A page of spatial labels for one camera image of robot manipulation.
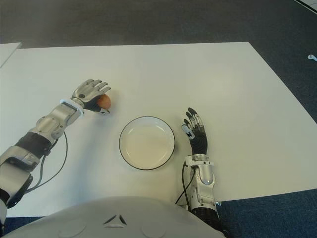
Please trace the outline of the right robot hand black silver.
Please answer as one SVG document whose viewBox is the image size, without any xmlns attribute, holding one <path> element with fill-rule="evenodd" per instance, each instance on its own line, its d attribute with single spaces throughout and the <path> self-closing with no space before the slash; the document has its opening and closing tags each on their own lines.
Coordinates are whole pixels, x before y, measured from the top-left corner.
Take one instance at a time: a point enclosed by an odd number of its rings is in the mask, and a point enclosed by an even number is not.
<svg viewBox="0 0 317 238">
<path fill-rule="evenodd" d="M 189 139 L 192 155 L 206 155 L 208 151 L 208 139 L 202 119 L 193 108 L 188 108 L 186 116 L 188 119 L 183 120 L 182 130 Z"/>
</svg>

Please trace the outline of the left robot hand black silver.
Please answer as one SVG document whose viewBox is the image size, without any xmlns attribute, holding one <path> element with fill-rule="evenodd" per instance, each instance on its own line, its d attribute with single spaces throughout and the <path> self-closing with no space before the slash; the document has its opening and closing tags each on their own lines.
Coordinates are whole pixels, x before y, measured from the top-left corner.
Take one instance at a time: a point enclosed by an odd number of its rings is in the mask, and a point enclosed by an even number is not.
<svg viewBox="0 0 317 238">
<path fill-rule="evenodd" d="M 85 110 L 107 115 L 109 114 L 110 106 L 100 106 L 100 103 L 110 89 L 111 87 L 108 86 L 107 82 L 89 79 L 75 89 L 71 100 Z"/>
</svg>

